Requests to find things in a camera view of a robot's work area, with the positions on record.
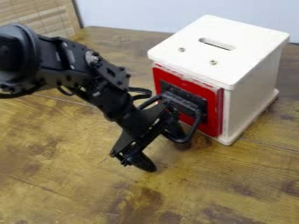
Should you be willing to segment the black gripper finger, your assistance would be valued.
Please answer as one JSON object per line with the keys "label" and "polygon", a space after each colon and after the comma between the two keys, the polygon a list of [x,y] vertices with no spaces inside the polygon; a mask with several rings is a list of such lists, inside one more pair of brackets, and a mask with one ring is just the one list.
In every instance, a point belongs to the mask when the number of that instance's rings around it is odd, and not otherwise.
{"label": "black gripper finger", "polygon": [[156,171],[156,166],[153,161],[141,151],[126,152],[124,156],[125,156],[125,163],[128,165],[135,166],[137,169],[145,172]]}
{"label": "black gripper finger", "polygon": [[164,116],[163,135],[173,142],[185,142],[188,140],[188,135],[172,114]]}

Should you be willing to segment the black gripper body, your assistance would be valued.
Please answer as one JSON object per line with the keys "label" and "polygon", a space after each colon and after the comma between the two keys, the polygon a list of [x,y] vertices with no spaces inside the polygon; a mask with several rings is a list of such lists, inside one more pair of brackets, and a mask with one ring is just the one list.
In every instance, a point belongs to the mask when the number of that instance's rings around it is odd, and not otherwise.
{"label": "black gripper body", "polygon": [[152,91],[140,87],[117,89],[105,85],[77,89],[77,96],[102,112],[105,118],[121,128],[121,135],[109,156],[125,164],[126,152],[143,151],[148,144],[163,135],[167,104],[155,102],[144,109],[139,106],[149,100]]}

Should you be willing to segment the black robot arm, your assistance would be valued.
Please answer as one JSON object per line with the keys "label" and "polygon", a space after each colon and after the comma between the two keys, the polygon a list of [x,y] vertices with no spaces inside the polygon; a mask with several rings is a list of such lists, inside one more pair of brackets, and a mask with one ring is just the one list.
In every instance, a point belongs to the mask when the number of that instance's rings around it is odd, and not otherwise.
{"label": "black robot arm", "polygon": [[54,88],[92,104],[121,127],[109,155],[145,172],[156,166],[144,149],[159,137],[183,141],[177,110],[159,95],[129,86],[131,74],[98,52],[61,37],[45,37],[28,26],[0,25],[0,99]]}

